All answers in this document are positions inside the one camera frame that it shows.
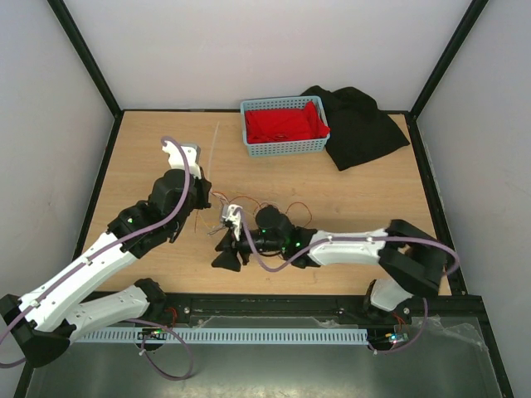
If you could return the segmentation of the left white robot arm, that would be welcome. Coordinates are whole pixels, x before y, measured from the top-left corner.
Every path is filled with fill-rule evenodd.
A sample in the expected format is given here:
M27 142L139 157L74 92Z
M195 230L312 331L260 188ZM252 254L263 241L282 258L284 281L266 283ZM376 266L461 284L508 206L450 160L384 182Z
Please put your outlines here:
M170 169L148 200L122 210L80 257L41 287L1 299L1 315L33 367L55 361L88 333L131 318L163 319L167 297L151 278L116 294L87 301L110 276L166 242L173 243L195 210L210 207L212 184L201 167Z

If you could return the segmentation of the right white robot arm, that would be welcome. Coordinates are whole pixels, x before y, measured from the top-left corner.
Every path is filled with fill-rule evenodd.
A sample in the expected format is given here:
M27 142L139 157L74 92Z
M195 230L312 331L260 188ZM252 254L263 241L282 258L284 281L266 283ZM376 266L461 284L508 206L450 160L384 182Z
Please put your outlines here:
M396 219L385 228L337 233L293 224L277 207L268 205L255 216L256 228L246 225L238 205L221 214L227 229L217 244L212 267L238 272L251 256L280 256L299 269L327 265L375 265L387 274L375 279L364 295L361 316L374 323L389 318L407 300L439 294L446 265L446 247L407 221Z

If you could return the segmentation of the white zip tie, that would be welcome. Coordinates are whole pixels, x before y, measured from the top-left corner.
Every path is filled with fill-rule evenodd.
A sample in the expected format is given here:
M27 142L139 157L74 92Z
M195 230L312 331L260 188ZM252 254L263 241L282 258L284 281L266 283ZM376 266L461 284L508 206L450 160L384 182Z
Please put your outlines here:
M217 136L219 134L220 126L221 126L221 122L217 121L216 127L214 129L214 133L212 135L211 148L210 148L208 161L207 161L206 178L210 182L212 182L212 162L213 162L214 153L215 153L215 149L217 145Z

